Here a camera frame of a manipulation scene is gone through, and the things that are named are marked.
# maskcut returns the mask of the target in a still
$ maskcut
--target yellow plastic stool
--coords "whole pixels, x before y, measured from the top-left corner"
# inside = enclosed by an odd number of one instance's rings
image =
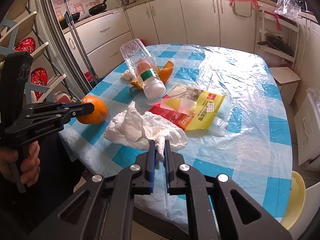
[[[283,227],[289,230],[301,214],[306,199],[306,185],[303,178],[296,171],[292,171],[291,191],[287,210],[281,221]]]

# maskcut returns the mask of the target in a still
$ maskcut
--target human hand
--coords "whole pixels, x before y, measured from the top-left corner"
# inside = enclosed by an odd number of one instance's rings
[[[40,160],[38,158],[40,147],[38,142],[33,142],[28,146],[28,155],[21,163],[21,171],[23,174],[20,179],[23,184],[28,187],[38,181],[40,172]],[[14,182],[13,174],[9,168],[9,162],[15,162],[18,159],[18,151],[9,147],[0,147],[0,172],[2,175]]]

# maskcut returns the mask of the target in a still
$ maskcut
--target drawer handle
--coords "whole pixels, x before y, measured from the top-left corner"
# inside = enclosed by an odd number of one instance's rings
[[[305,118],[302,119],[302,124],[303,124],[303,129],[304,129],[304,133],[307,136],[307,140],[309,139],[309,135],[307,134],[307,130],[306,130],[306,124],[304,123]]]
[[[103,30],[101,30],[100,32],[103,33],[105,32],[106,30],[110,29],[110,27],[107,27],[107,28],[104,28]]]
[[[214,0],[212,0],[213,11],[216,13],[216,5],[214,4]]]
[[[221,7],[221,13],[223,13],[223,4],[222,4],[222,0],[220,0],[220,7]]]
[[[118,54],[119,52],[120,52],[120,51],[118,50],[116,53],[114,53],[114,54],[110,55],[110,57],[112,57],[112,56],[114,56],[114,55]]]
[[[69,38],[69,44],[70,44],[72,49],[76,49],[76,46],[75,46],[75,43],[73,42],[73,39]]]
[[[153,8],[153,5],[151,5],[151,12],[152,12],[153,16],[156,17],[156,13],[155,13],[155,10]]]
[[[149,10],[148,10],[148,7],[146,7],[146,9],[147,9],[147,15],[148,15],[148,17],[150,18],[150,14],[149,14]]]

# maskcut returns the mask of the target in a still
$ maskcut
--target plastic bottle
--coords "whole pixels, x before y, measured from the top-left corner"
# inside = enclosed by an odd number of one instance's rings
[[[148,99],[165,95],[166,89],[156,72],[156,62],[139,39],[134,39],[120,47],[132,76],[140,82]]]

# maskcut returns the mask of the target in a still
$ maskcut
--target plastic table cover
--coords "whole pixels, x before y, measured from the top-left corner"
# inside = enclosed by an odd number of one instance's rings
[[[292,148],[284,105],[264,60],[219,47],[171,44],[147,49],[160,68],[168,60],[174,64],[167,91],[182,83],[232,98],[234,107],[224,137],[206,130],[186,132],[189,143],[179,151],[185,162],[205,175],[227,174],[280,221],[290,194]],[[130,97],[130,83],[120,79],[126,69],[126,64],[121,64],[89,93],[106,104],[109,114],[105,122],[85,125],[73,118],[60,132],[66,145],[93,174],[117,174],[143,152],[103,137],[109,121],[126,110],[131,100],[141,114],[151,108],[143,91],[134,89]],[[166,193],[163,165],[155,172],[154,193],[137,195],[135,205],[188,231],[185,195]]]

